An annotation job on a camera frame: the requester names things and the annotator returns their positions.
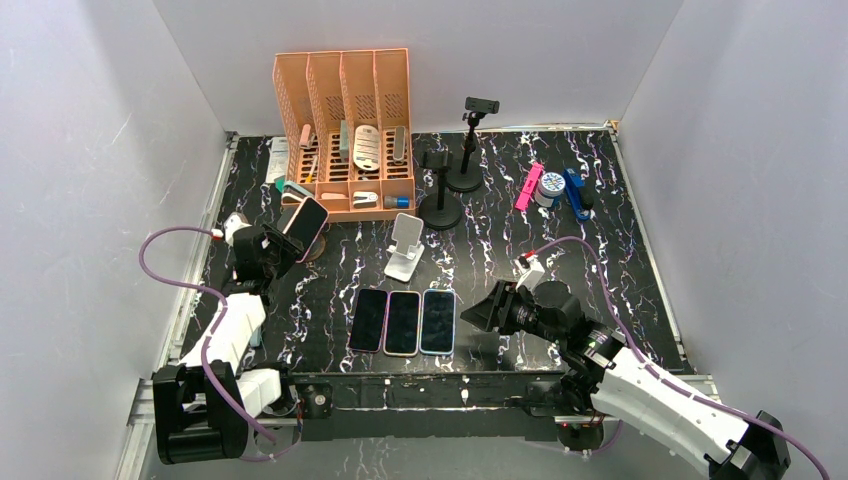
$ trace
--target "orange desk organizer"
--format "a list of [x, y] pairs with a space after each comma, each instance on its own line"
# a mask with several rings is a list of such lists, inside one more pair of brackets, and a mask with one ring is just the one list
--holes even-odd
[[[345, 52], [281, 53], [274, 61], [274, 89], [289, 141], [286, 180], [315, 194], [330, 212], [330, 222], [391, 220], [398, 213], [415, 215], [415, 178], [409, 118], [409, 57], [407, 49]], [[342, 122], [347, 123], [349, 152], [356, 127], [380, 130], [378, 171], [359, 170], [339, 153]], [[300, 148], [304, 125], [315, 132], [313, 143]], [[406, 127], [406, 153], [394, 160], [395, 127]], [[307, 182], [317, 162], [315, 178]], [[353, 193], [375, 192], [377, 206], [353, 208]], [[322, 193], [346, 199], [321, 199]], [[383, 208], [383, 197], [408, 197], [410, 208]], [[283, 202], [283, 206], [293, 205]]]

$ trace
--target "tripod stand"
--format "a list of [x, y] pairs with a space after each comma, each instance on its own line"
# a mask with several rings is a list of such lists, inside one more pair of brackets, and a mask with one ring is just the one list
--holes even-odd
[[500, 102], [468, 97], [465, 99], [465, 109], [462, 119], [468, 122], [468, 135], [463, 145], [462, 164], [459, 170], [451, 170], [447, 174], [448, 188], [454, 192], [472, 192], [483, 184], [483, 169], [476, 163], [471, 163], [471, 154], [477, 150], [477, 137], [474, 129], [480, 125], [480, 119], [487, 114], [498, 113]]
[[424, 152], [419, 164], [422, 168], [432, 170], [436, 174], [438, 191], [427, 195], [418, 206], [418, 217], [424, 221], [427, 228], [447, 230], [453, 228], [462, 219], [465, 211], [462, 204], [453, 195], [445, 195], [446, 176], [453, 163], [450, 152], [433, 152], [430, 156]]

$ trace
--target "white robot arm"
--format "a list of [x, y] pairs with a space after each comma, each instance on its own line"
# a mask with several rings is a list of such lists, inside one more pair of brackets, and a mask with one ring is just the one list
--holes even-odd
[[[299, 217], [295, 213], [284, 218], [289, 227]], [[247, 446], [248, 423], [259, 429], [253, 419], [266, 406], [275, 402], [291, 406], [297, 401], [281, 364], [245, 372], [240, 366], [251, 338], [258, 337], [265, 322], [272, 280], [302, 258], [304, 244], [323, 227], [307, 223], [308, 228], [287, 234], [269, 225], [250, 225], [241, 214], [233, 214], [223, 232], [212, 232], [235, 253], [235, 265], [221, 289], [228, 308], [176, 365], [153, 375], [157, 447], [163, 463], [238, 458]], [[222, 310], [219, 303], [214, 318]], [[201, 359], [204, 351], [206, 365]], [[233, 405], [244, 411], [239, 413]]]
[[[701, 403], [706, 398], [701, 392], [649, 359], [640, 360], [621, 332], [583, 314], [564, 283], [540, 283], [545, 270], [535, 256], [516, 265], [517, 282], [498, 281], [488, 298], [461, 318], [484, 331], [523, 330], [556, 343], [571, 367], [561, 382], [563, 393], [568, 391], [566, 408], [580, 414], [594, 409], [633, 425], [705, 478], [783, 476], [790, 463], [785, 440]], [[757, 419], [781, 429], [765, 412]]]

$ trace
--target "phone screen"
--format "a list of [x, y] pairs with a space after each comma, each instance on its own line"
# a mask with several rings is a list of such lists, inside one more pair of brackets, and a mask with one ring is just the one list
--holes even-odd
[[318, 238], [318, 234], [321, 233], [321, 229], [327, 223], [328, 216], [329, 213], [326, 208], [322, 207], [314, 198], [306, 197], [300, 206], [297, 207], [294, 215], [286, 222], [286, 225], [279, 229], [286, 235], [300, 240], [303, 244], [305, 251], [303, 252], [303, 257], [298, 259], [298, 261], [306, 258], [306, 254], [309, 253], [309, 247]]
[[415, 355], [418, 352], [417, 292], [392, 292], [389, 295], [389, 314], [386, 316], [386, 336], [383, 350], [388, 355]]
[[424, 292], [421, 313], [421, 352], [449, 355], [453, 353], [456, 295], [445, 290]]
[[364, 288], [356, 298], [353, 325], [347, 346], [361, 352], [377, 352], [383, 336], [383, 320], [386, 318], [388, 292]]

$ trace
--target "black marble table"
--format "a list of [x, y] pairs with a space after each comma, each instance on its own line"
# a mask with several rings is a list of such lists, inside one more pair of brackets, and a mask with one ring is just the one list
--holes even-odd
[[[449, 148], [462, 155], [464, 134], [413, 136], [415, 152]], [[346, 348], [352, 307], [358, 289], [453, 289], [458, 311], [481, 301], [497, 279], [516, 278], [511, 259], [550, 240], [576, 235], [600, 253], [612, 289], [614, 304], [640, 347], [675, 373], [692, 373], [678, 354], [666, 310], [624, 182], [610, 134], [598, 131], [483, 132], [478, 133], [485, 184], [462, 194], [465, 219], [453, 230], [425, 229], [423, 258], [409, 284], [383, 275], [392, 243], [391, 222], [340, 223], [325, 232], [327, 248], [315, 262], [296, 265], [279, 281], [265, 323], [264, 344], [251, 349], [244, 366], [269, 360], [288, 365], [296, 373], [439, 373], [540, 372], [562, 370], [564, 365], [551, 344], [523, 333], [501, 337], [481, 332], [457, 320], [456, 348], [450, 357], [417, 355], [387, 357], [382, 353], [352, 352]], [[230, 171], [217, 219], [221, 227], [233, 211], [252, 223], [275, 224], [280, 215], [280, 193], [265, 185], [271, 139], [242, 137]], [[513, 208], [533, 161], [546, 170], [573, 167], [582, 172], [595, 191], [595, 209], [586, 223], [578, 223], [567, 205], [547, 211], [531, 204], [526, 213]], [[416, 168], [418, 200], [433, 192], [434, 178]], [[207, 285], [222, 283], [233, 261], [226, 244], [213, 243], [203, 273]], [[565, 243], [543, 255], [548, 277], [566, 282], [584, 310], [609, 325], [600, 283], [589, 255], [577, 244]], [[210, 322], [216, 300], [203, 295], [189, 324], [183, 352], [187, 352]]]

